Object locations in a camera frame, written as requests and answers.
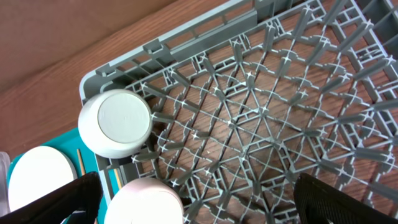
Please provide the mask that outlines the white bowl with rice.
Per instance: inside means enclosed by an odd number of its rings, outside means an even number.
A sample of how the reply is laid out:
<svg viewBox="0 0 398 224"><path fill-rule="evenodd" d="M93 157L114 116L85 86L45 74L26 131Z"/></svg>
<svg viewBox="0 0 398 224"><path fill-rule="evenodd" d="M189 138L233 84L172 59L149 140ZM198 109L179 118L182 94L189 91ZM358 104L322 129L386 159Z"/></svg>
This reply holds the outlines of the white bowl with rice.
<svg viewBox="0 0 398 224"><path fill-rule="evenodd" d="M148 103L129 90L115 89L88 100L78 117L82 141L95 154L120 159L136 153L152 131Z"/></svg>

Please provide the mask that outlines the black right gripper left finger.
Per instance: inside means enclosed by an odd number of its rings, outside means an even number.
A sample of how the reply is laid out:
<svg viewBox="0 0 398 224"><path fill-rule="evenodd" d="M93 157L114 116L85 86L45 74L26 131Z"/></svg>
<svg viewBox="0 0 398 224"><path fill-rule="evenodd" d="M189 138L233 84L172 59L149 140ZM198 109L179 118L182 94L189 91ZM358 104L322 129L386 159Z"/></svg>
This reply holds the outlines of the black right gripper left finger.
<svg viewBox="0 0 398 224"><path fill-rule="evenodd" d="M99 173L89 172L1 217L1 223L94 223L102 197Z"/></svg>

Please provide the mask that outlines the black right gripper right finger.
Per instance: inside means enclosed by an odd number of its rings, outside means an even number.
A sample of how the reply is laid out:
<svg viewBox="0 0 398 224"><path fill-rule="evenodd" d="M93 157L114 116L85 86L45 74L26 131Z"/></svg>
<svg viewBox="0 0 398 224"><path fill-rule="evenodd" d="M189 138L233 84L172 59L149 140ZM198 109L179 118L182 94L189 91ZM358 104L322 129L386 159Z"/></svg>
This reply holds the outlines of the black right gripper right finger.
<svg viewBox="0 0 398 224"><path fill-rule="evenodd" d="M301 173L295 182L294 202L301 223L397 224L395 218L306 173Z"/></svg>

